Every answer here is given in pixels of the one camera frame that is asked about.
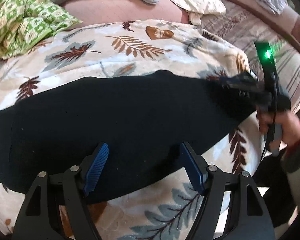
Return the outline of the right forearm sleeve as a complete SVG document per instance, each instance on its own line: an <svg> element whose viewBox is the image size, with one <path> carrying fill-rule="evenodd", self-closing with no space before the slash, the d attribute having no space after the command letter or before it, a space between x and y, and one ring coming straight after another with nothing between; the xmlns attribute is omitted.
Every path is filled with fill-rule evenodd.
<svg viewBox="0 0 300 240"><path fill-rule="evenodd" d="M296 172L300 168L300 140L293 146L286 148L281 159L281 165L287 173Z"/></svg>

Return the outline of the right hand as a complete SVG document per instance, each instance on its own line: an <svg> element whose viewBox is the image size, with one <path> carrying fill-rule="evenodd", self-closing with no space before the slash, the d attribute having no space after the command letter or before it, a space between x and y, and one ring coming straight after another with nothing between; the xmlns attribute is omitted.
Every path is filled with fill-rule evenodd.
<svg viewBox="0 0 300 240"><path fill-rule="evenodd" d="M293 146L300 140L300 120L291 111L277 112L275 119L273 113L268 113L257 109L257 119L261 134L267 134L268 125L275 120L275 124L282 126L281 139L269 143L271 150L278 150L281 142L286 146Z"/></svg>

